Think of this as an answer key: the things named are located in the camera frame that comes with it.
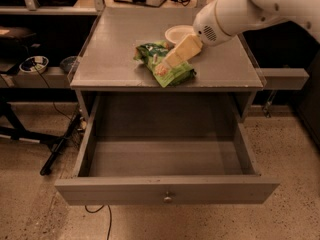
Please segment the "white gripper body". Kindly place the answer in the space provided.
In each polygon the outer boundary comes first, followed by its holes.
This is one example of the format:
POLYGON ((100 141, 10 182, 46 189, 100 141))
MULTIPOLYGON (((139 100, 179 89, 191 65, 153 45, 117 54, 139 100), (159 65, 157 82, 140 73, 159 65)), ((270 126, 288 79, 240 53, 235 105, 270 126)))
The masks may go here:
POLYGON ((218 1, 215 0, 204 6, 196 15, 193 29, 202 43, 217 46, 233 38, 226 33, 218 20, 218 1))

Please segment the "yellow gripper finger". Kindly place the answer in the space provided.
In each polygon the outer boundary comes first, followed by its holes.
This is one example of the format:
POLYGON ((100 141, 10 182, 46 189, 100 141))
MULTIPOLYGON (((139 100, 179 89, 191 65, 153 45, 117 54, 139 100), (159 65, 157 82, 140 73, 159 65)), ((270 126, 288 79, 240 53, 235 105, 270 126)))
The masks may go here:
POLYGON ((163 59, 163 63, 171 68, 179 66, 184 62, 185 59, 183 59, 174 49, 169 51, 163 59))
POLYGON ((176 45, 175 52, 184 61, 187 61, 202 50, 202 42, 200 38, 195 34, 186 35, 183 40, 176 45))

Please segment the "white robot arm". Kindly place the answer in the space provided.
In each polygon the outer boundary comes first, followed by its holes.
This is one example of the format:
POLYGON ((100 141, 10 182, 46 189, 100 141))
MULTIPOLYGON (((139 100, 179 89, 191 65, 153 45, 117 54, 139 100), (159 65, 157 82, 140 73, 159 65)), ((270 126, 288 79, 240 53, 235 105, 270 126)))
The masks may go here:
POLYGON ((174 68, 188 61, 205 45, 217 46, 248 30, 292 21, 320 39, 320 0, 214 0, 195 16, 193 32, 163 59, 174 68))

